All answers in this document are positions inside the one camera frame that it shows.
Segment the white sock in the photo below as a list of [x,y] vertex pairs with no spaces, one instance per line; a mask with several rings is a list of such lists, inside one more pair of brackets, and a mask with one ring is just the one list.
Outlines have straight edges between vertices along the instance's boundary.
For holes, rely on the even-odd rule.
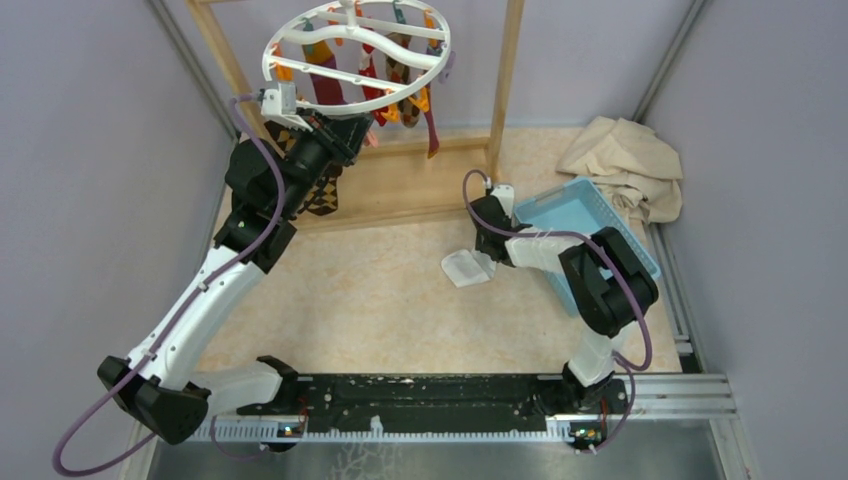
[[456,288],[480,285],[491,281],[496,262],[477,250],[461,249],[444,257],[440,266]]

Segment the wooden hanger stand frame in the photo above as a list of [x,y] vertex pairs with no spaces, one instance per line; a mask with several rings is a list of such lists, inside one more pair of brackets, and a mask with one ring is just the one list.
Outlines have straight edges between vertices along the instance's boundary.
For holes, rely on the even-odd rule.
[[341,176],[338,210],[324,217],[298,217],[301,230],[334,231],[442,220],[461,214],[457,185],[471,169],[499,174],[499,155],[520,35],[524,4],[507,4],[490,133],[448,138],[428,159],[425,142],[390,143],[360,152],[352,173]]

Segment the brown yellow argyle sock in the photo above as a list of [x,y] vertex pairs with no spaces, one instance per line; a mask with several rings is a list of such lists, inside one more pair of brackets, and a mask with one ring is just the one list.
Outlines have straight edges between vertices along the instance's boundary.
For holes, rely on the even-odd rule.
[[[292,130],[268,120],[264,126],[279,150],[289,159],[291,150],[296,146],[298,135]],[[336,212],[339,208],[338,200],[338,178],[343,169],[340,165],[331,164],[325,170],[323,176],[312,186],[304,200],[299,203],[297,215],[310,213],[315,216],[326,216]]]

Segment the white round clip hanger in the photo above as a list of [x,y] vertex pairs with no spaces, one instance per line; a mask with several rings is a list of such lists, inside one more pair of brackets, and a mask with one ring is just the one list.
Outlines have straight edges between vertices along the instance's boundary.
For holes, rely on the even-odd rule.
[[[441,42],[428,55],[429,40]],[[305,61],[303,45],[326,41],[336,69]],[[446,18],[422,1],[331,1],[299,14],[274,33],[262,53],[266,88],[280,81],[296,85],[297,111],[315,109],[334,117],[371,113],[398,123],[409,106],[424,114],[426,86],[442,79],[453,61]],[[344,105],[318,104],[310,74],[337,79]]]

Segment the light blue plastic basket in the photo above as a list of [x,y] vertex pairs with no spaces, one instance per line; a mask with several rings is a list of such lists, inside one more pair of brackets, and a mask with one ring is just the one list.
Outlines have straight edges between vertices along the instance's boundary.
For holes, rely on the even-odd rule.
[[661,270],[643,241],[629,222],[621,217],[595,184],[577,177],[561,186],[518,202],[513,216],[517,223],[530,224],[541,230],[574,231],[590,235],[603,227],[622,232],[627,243],[654,281]]

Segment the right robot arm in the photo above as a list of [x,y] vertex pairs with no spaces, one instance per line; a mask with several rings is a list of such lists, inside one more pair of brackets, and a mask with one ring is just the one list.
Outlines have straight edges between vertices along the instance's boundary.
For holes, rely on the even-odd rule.
[[565,278],[585,324],[562,372],[569,408],[588,412],[599,403],[617,364],[633,371],[650,366],[654,349],[645,315],[658,300],[658,287],[622,231],[603,227],[583,234],[514,224],[493,193],[467,201],[466,208],[484,256]]

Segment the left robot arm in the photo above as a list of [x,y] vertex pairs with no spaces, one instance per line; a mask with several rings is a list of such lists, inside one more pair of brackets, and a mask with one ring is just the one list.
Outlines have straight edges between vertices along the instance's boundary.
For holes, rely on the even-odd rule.
[[373,123],[366,114],[303,115],[309,128],[295,134],[284,156],[265,140],[234,147],[225,175],[231,212],[199,272],[139,346],[124,358],[106,357],[98,368],[117,405],[171,445],[222,413],[264,404],[285,414],[298,404],[296,371],[272,356],[216,373],[196,366],[234,308],[282,256],[310,192],[333,168],[355,163]]

